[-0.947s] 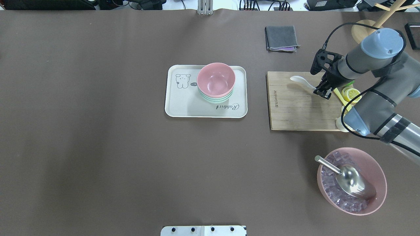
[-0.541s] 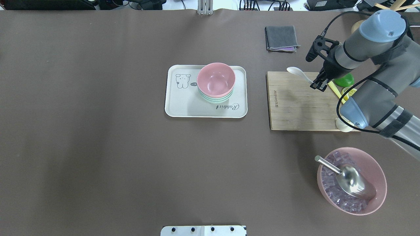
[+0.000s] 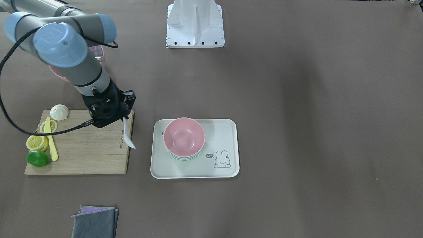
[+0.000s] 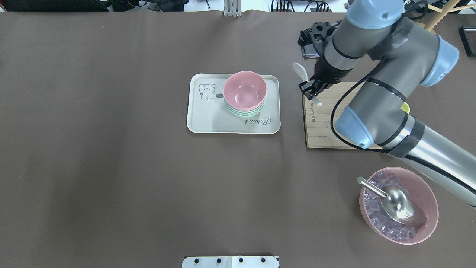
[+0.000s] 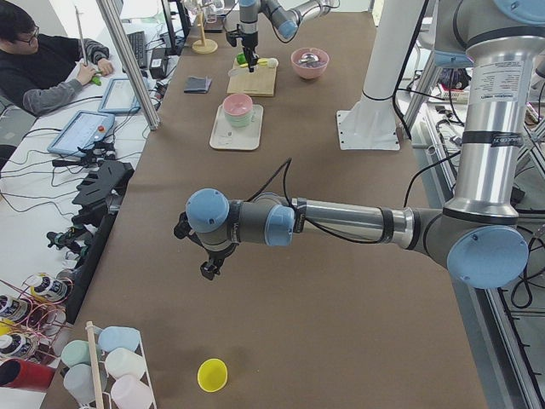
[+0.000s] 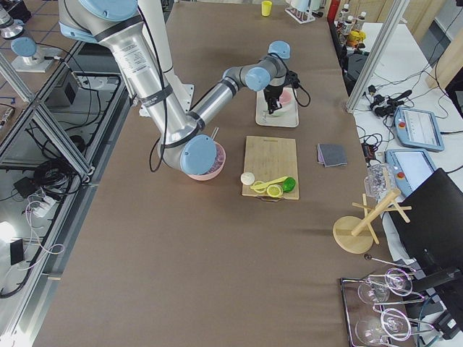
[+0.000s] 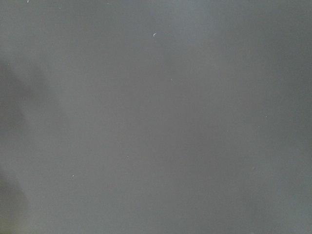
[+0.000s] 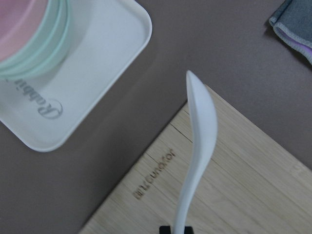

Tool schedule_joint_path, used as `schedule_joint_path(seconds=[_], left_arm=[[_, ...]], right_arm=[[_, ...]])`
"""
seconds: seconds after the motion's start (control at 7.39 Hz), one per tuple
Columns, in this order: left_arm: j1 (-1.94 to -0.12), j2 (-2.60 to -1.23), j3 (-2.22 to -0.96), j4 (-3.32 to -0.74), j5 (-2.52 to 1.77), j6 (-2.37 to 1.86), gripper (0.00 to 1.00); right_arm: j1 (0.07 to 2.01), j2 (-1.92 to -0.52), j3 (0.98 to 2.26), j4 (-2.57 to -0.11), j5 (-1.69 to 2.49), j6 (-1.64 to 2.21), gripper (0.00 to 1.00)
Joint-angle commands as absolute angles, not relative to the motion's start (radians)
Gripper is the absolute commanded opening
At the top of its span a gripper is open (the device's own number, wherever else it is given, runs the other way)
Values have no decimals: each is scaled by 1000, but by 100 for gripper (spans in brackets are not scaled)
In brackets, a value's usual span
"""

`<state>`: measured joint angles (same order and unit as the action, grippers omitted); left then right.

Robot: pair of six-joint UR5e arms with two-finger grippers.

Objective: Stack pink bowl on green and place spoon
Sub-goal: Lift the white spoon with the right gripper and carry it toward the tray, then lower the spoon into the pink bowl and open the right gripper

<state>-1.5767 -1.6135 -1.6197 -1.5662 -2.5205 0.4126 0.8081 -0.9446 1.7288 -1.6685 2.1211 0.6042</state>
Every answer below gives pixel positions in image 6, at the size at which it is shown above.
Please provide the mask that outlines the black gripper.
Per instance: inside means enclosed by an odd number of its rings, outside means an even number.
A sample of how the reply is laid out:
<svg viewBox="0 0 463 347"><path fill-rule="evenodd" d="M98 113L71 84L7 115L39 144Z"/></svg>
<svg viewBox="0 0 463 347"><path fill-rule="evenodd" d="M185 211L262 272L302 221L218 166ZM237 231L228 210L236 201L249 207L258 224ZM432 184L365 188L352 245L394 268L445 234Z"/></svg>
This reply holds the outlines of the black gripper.
<svg viewBox="0 0 463 347"><path fill-rule="evenodd" d="M279 97L283 93L283 86L272 86L268 85L264 88L263 94L264 99L267 103L267 111L269 114L272 114L275 111L281 109L281 104L279 103Z"/></svg>

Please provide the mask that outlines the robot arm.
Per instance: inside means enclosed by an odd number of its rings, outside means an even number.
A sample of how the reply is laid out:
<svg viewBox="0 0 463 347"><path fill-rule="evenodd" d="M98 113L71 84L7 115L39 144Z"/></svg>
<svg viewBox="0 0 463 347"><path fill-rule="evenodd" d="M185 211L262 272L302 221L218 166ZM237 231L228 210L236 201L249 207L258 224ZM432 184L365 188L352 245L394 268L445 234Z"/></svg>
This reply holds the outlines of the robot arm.
<svg viewBox="0 0 463 347"><path fill-rule="evenodd" d="M290 46L278 40L257 64L227 69L192 105L194 87L175 74L159 1L60 1L59 24L62 35L110 50L129 92L161 132L160 161L189 175L212 169L216 144L203 130L240 89L262 90L274 111L288 83Z"/></svg>

